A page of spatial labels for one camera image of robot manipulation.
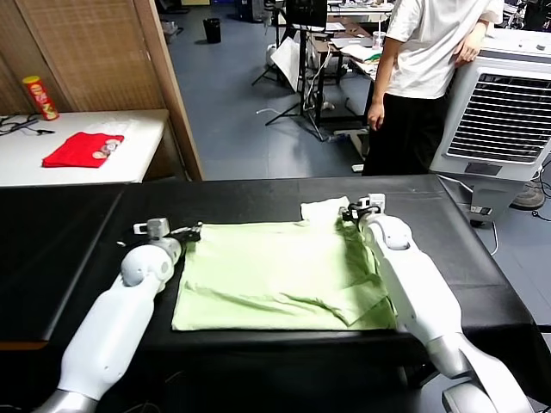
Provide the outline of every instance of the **white t-shirt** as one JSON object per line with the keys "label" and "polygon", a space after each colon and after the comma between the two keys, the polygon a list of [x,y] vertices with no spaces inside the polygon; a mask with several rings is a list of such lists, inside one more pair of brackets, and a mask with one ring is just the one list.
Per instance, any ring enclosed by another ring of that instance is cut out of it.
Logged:
{"label": "white t-shirt", "polygon": [[479,19],[503,20],[504,0],[397,0],[387,37],[405,42],[387,93],[437,99],[454,75],[457,45]]}

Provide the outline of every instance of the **snack can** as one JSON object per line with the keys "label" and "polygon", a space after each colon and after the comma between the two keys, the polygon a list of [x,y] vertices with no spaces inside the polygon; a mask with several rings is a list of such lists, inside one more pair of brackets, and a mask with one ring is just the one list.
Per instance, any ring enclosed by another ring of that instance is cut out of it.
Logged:
{"label": "snack can", "polygon": [[38,105],[42,116],[45,120],[58,119],[59,113],[53,105],[52,99],[48,96],[46,88],[42,84],[42,80],[38,76],[27,76],[23,79],[23,83],[27,86],[28,92],[33,97]]}

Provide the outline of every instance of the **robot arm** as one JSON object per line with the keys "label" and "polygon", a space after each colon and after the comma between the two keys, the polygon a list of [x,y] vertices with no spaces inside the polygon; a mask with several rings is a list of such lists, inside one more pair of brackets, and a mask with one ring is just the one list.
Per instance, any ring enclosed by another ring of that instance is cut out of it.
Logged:
{"label": "robot arm", "polygon": [[149,243],[122,260],[115,283],[94,302],[63,354],[58,389],[36,411],[91,413],[96,409],[103,394],[128,369],[151,320],[153,300],[183,254],[181,242],[166,236],[179,231],[196,240],[200,229],[170,233],[166,219],[150,219],[134,227],[136,234],[148,235]]}
{"label": "robot arm", "polygon": [[440,373],[471,379],[444,392],[447,412],[533,413],[507,367],[463,335],[461,307],[434,262],[413,241],[409,226],[384,212],[385,195],[372,194],[350,205],[343,218],[357,223],[378,258],[399,324],[425,346]]}

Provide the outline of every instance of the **folded red shirt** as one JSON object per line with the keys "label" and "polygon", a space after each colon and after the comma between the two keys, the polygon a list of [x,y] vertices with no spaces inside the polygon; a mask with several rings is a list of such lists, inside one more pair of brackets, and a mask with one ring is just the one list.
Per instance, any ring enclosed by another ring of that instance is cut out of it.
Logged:
{"label": "folded red shirt", "polygon": [[79,132],[68,138],[51,155],[42,159],[42,167],[99,168],[123,140],[122,135]]}

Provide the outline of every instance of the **black trash can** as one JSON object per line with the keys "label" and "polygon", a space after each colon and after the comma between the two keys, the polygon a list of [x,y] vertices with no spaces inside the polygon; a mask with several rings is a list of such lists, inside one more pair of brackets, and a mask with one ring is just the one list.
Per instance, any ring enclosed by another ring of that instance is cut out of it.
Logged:
{"label": "black trash can", "polygon": [[220,43],[222,41],[220,19],[205,19],[203,20],[203,26],[205,27],[208,43]]}

